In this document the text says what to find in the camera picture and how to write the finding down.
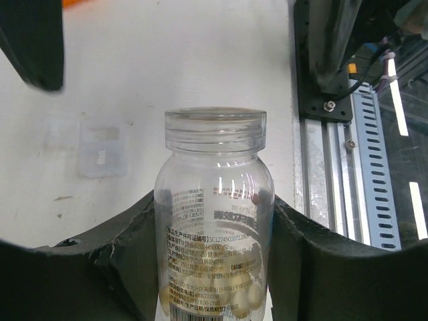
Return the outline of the orange pill organizer box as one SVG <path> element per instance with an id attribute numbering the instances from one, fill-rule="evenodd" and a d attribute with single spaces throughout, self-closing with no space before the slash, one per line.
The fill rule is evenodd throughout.
<path id="1" fill-rule="evenodd" d="M 69 9 L 69 8 L 74 7 L 76 5 L 79 5 L 85 1 L 86 0 L 62 0 L 62 7 L 64 9 Z"/>

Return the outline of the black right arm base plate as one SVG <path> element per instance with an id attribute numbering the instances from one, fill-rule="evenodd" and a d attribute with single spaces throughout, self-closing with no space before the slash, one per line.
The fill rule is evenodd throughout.
<path id="1" fill-rule="evenodd" d="M 336 97 L 348 90 L 342 59 L 360 1 L 296 1 L 294 38 L 300 118 L 345 123 L 352 120 L 350 98 Z"/>

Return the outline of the aluminium mounting rail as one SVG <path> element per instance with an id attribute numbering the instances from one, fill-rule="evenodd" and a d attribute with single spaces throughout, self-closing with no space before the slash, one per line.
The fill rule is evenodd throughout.
<path id="1" fill-rule="evenodd" d="M 342 236 L 371 244 L 355 122 L 294 125 L 296 207 Z"/>

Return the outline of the clear glass pill vial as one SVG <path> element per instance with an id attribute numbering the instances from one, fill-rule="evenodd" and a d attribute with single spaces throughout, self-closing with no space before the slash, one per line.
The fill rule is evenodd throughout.
<path id="1" fill-rule="evenodd" d="M 274 182 L 259 158 L 267 114 L 190 108 L 165 114 L 171 156 L 154 186 L 162 320 L 262 320 Z"/>

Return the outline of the clear pill organizer box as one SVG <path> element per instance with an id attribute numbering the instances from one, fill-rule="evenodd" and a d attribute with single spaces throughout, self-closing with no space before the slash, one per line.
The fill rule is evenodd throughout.
<path id="1" fill-rule="evenodd" d="M 44 145 L 77 157 L 78 172 L 90 179 L 120 177 L 127 172 L 125 123 L 113 118 L 52 116 L 46 124 Z"/>

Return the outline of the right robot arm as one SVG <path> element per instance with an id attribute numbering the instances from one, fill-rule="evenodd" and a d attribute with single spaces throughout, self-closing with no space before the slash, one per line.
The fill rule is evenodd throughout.
<path id="1" fill-rule="evenodd" d="M 309 1 L 308 49 L 319 86 L 331 82 L 362 44 L 406 25 L 412 15 L 427 33 L 421 1 Z M 1 50 L 28 85 L 59 92 L 64 85 L 62 1 L 2 1 Z"/>

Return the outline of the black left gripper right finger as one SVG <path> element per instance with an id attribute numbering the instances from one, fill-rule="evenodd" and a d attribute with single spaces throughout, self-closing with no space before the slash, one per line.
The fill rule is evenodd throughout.
<path id="1" fill-rule="evenodd" d="M 427 242 L 377 249 L 276 198 L 268 286 L 274 320 L 426 320 Z"/>

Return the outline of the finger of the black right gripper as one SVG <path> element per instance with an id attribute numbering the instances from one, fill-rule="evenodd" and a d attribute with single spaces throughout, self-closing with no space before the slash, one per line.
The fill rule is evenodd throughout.
<path id="1" fill-rule="evenodd" d="M 26 84 L 62 90 L 62 1 L 1 0 L 1 50 Z"/>

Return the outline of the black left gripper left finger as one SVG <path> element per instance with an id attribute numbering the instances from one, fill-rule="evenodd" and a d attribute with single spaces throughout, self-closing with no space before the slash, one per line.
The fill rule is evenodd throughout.
<path id="1" fill-rule="evenodd" d="M 2 320 L 154 320 L 154 197 L 53 247 L 1 242 Z"/>

